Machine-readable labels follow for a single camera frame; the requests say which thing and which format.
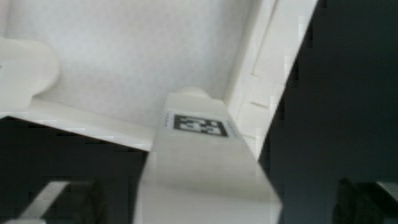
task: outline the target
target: black surface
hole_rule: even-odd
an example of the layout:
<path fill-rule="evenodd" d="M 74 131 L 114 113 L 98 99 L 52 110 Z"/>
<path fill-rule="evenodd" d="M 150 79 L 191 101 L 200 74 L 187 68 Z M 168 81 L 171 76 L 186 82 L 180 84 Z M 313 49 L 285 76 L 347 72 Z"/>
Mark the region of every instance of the black surface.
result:
<path fill-rule="evenodd" d="M 0 120 L 0 223 L 17 218 L 52 180 L 104 184 L 109 223 L 132 223 L 148 153 L 22 120 Z"/>
<path fill-rule="evenodd" d="M 385 212 L 360 184 L 347 178 L 340 181 L 338 204 L 333 213 L 335 224 L 385 224 Z"/>
<path fill-rule="evenodd" d="M 338 183 L 398 179 L 398 1 L 322 0 L 262 164 L 281 223 L 333 223 Z"/>
<path fill-rule="evenodd" d="M 102 181 L 70 182 L 42 218 L 47 224 L 109 224 Z"/>

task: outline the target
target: white floor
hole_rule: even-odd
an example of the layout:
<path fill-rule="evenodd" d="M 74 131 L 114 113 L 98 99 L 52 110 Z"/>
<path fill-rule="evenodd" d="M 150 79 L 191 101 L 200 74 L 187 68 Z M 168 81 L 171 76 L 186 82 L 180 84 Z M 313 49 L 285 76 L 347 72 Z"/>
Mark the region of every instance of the white floor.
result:
<path fill-rule="evenodd" d="M 63 78 L 49 101 L 148 127 L 168 93 L 223 98 L 253 0 L 13 0 L 8 38 L 56 49 Z"/>

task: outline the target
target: white ceiling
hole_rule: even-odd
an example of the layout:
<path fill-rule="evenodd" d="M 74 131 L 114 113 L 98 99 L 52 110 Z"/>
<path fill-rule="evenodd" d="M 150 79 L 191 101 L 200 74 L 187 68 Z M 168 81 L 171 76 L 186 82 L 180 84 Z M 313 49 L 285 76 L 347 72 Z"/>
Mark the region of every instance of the white ceiling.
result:
<path fill-rule="evenodd" d="M 253 0 L 13 0 L 8 38 L 56 49 L 42 98 L 150 127 L 168 93 L 226 92 Z"/>

